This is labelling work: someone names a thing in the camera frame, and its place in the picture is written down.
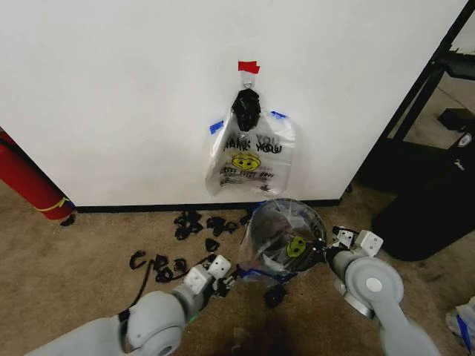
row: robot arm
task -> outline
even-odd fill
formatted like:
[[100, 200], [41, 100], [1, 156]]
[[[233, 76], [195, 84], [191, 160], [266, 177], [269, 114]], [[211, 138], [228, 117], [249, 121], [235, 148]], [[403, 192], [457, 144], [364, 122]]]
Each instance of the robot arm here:
[[217, 256], [197, 265], [171, 293], [153, 291], [110, 318], [93, 320], [27, 356], [167, 356], [180, 345], [186, 324], [208, 303], [231, 263]]
[[[338, 276], [336, 288], [364, 316], [377, 317], [387, 356], [438, 356], [429, 336], [408, 320], [399, 303], [404, 286], [397, 271], [375, 258], [382, 239], [370, 231], [337, 228], [325, 259]], [[237, 276], [225, 278], [231, 263], [222, 256], [197, 265], [170, 294], [153, 291], [121, 316], [91, 321], [27, 356], [168, 356], [180, 345], [189, 322], [213, 294], [226, 295]]]
[[353, 246], [353, 238], [354, 231], [340, 229], [337, 243], [327, 250], [327, 261], [338, 276], [335, 286], [344, 299], [364, 316], [378, 318], [381, 347], [386, 355], [439, 355], [430, 337], [399, 307], [404, 294], [399, 274], [374, 257], [382, 239], [362, 231]]

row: yellow smiley face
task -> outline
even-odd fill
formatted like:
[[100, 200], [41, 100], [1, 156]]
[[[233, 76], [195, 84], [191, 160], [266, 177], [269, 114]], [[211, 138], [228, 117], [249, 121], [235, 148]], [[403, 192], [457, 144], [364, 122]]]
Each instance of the yellow smiley face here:
[[254, 154], [237, 154], [232, 157], [232, 165], [242, 171], [255, 171], [261, 165], [261, 160]]

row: red tape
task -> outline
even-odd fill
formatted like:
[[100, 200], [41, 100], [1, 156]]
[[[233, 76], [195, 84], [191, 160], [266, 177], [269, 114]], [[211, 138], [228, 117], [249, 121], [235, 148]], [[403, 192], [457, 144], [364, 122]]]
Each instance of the red tape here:
[[237, 70], [243, 70], [253, 74], [259, 73], [259, 68], [261, 67], [258, 66], [258, 61], [237, 63]]

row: red fire extinguisher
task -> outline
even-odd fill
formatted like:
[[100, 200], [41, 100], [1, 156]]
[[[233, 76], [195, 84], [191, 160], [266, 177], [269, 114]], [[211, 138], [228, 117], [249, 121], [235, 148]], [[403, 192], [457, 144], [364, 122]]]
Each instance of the red fire extinguisher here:
[[25, 159], [4, 131], [0, 131], [0, 179], [50, 220], [63, 219], [73, 212], [69, 199]]

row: black baseboard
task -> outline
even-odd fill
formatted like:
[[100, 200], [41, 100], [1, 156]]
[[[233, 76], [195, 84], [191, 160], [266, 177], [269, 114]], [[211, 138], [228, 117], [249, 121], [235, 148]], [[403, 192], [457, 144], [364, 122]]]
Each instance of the black baseboard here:
[[[309, 206], [336, 206], [341, 200], [302, 200]], [[232, 210], [253, 208], [255, 202], [225, 202], [209, 204], [169, 204], [169, 205], [109, 205], [77, 206], [78, 213], [144, 213], [150, 211], [184, 211], [184, 210]]]

